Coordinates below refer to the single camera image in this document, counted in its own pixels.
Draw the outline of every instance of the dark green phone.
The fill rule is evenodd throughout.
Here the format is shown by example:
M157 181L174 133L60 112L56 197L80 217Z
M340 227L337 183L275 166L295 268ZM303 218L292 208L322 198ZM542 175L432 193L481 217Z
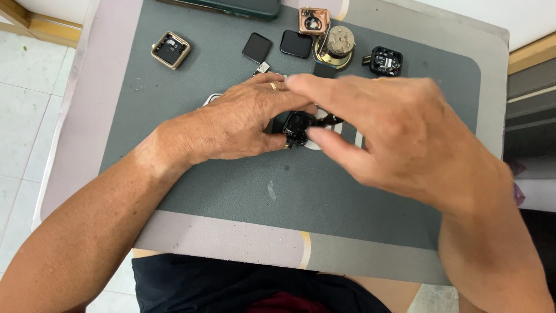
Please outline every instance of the dark green phone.
M219 11L259 21L272 21L280 12L280 0L161 0L173 4Z

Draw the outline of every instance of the gray mat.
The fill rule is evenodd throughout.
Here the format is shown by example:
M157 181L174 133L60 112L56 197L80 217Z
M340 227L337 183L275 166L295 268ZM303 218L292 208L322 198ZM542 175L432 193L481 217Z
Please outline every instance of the gray mat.
M356 38L354 62L340 75L376 77L361 58L375 46L404 55L402 76L432 77L456 113L475 132L480 70L472 59L349 23ZM145 0L108 137L101 171L120 160L159 123L200 107L207 97L242 82L257 68L241 51L252 32L270 39L267 58L282 74L312 72L312 58L284 55L284 30L297 29L297 10L283 7L270 23ZM150 55L166 31L192 44L172 71ZM115 53L118 47L111 47ZM342 135L353 142L355 129ZM272 184L276 199L269 196ZM411 199L359 185L321 151L276 151L234 161L210 160L190 169L160 210L230 219L401 246L436 249L440 213Z

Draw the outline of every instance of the black shorts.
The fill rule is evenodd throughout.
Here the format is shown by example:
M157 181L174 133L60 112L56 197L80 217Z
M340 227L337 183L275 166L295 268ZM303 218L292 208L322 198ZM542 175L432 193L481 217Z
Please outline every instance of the black shorts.
M134 258L132 264L142 313L243 312L280 291L318 301L330 312L390 313L342 276L174 254Z

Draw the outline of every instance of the hand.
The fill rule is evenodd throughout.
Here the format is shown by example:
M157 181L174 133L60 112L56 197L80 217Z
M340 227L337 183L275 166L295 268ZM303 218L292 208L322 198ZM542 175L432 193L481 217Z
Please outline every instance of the hand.
M431 79L302 74L286 85L363 134L366 147L360 149L333 131L309 130L311 140L362 184L453 213L472 207L489 184L500 185L492 177L511 182L505 164L469 131Z
M276 115L291 110L317 111L309 99L289 91L282 75L266 73L161 126L175 142L174 154L183 160L187 155L189 165L194 165L208 159L238 159L283 149L286 136L265 134L264 130Z

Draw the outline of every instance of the left hand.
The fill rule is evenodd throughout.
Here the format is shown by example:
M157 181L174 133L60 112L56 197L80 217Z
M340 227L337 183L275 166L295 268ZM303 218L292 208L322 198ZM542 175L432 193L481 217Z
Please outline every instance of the left hand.
M228 89L215 101L159 126L172 155L194 165L208 159L239 159L283 149L284 134L265 134L276 115L291 111L316 114L307 98L290 91L283 75L258 74Z

